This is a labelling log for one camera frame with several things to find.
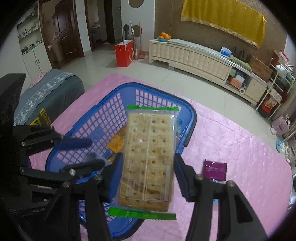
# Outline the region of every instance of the green towel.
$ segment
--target green towel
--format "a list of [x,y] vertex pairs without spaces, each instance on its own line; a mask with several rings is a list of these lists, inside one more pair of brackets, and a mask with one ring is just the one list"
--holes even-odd
[[241,61],[240,59],[234,57],[233,55],[230,56],[229,58],[231,61],[239,64],[240,66],[243,66],[245,69],[247,69],[248,71],[252,72],[252,68],[248,63],[245,63],[243,61]]

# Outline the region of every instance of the blue plastic basket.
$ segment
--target blue plastic basket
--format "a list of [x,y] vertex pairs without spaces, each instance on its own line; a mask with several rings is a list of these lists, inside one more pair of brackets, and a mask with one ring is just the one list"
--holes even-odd
[[[143,105],[150,107],[179,107],[180,137],[176,152],[182,153],[187,146],[197,121],[194,108],[185,100],[161,90],[138,83],[123,84],[97,105],[84,114],[65,135],[65,137],[91,138],[93,145],[87,149],[58,151],[53,149],[46,161],[45,170],[59,172],[66,165],[77,164],[84,161],[89,152],[101,154],[104,158],[111,156],[112,152],[106,148],[107,143],[127,122],[127,105]],[[114,182],[110,190],[110,198],[116,195],[119,179]],[[112,238],[122,239],[131,236],[141,225],[143,220],[136,218],[118,218],[108,215],[109,203],[104,203],[106,218]],[[80,200],[80,218],[86,222],[84,200]]]

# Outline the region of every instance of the screw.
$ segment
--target screw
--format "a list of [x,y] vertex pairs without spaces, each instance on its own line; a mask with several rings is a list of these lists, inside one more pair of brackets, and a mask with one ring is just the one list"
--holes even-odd
[[68,188],[70,185],[71,185],[71,184],[70,184],[69,182],[64,182],[64,183],[63,183],[63,187],[64,187],[64,188]]
[[94,179],[95,179],[96,181],[101,181],[101,180],[102,180],[102,175],[95,175],[95,176],[94,176]]
[[235,182],[230,180],[227,182],[227,185],[233,188],[235,186]]
[[73,168],[71,168],[69,170],[69,173],[70,173],[71,176],[75,176],[76,175],[76,171]]
[[196,178],[197,180],[202,180],[202,179],[203,179],[203,174],[196,174],[196,175],[195,175],[195,178]]

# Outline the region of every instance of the red shopping bag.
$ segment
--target red shopping bag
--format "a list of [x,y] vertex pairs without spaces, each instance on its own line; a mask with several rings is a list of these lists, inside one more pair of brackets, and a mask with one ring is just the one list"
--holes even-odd
[[128,67],[133,59],[133,41],[124,40],[115,45],[117,67]]

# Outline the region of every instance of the pile of oranges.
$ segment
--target pile of oranges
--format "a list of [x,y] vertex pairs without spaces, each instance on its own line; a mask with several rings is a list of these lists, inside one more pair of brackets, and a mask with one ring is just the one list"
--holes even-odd
[[165,32],[162,32],[157,38],[159,38],[159,39],[172,39],[172,36],[166,34]]

